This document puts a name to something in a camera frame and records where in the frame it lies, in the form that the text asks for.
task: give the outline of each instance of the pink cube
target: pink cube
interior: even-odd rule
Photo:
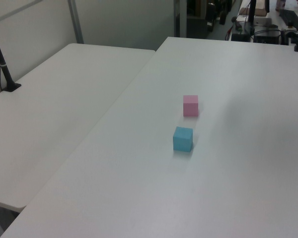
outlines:
[[[199,116],[198,95],[184,95],[183,96],[183,116],[184,117]]]

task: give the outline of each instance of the blue cube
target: blue cube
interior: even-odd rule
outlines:
[[[173,134],[173,150],[190,152],[193,144],[193,129],[178,127]]]

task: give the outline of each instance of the white wall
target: white wall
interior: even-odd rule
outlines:
[[[0,21],[0,47],[14,81],[69,43],[76,39],[67,0],[43,0]]]
[[[174,36],[174,0],[76,0],[85,44],[157,50]]]

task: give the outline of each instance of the tabletop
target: tabletop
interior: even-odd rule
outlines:
[[[183,95],[199,96],[197,118]],[[191,153],[173,151],[177,126]],[[12,237],[298,238],[298,53],[168,38]]]
[[[70,44],[0,93],[0,206],[20,212],[154,51]]]

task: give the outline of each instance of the cube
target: cube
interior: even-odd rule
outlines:
[[[173,134],[173,150],[190,152],[193,144],[193,129],[178,127]]]
[[[199,101],[198,95],[183,96],[183,116],[198,117],[199,116]]]

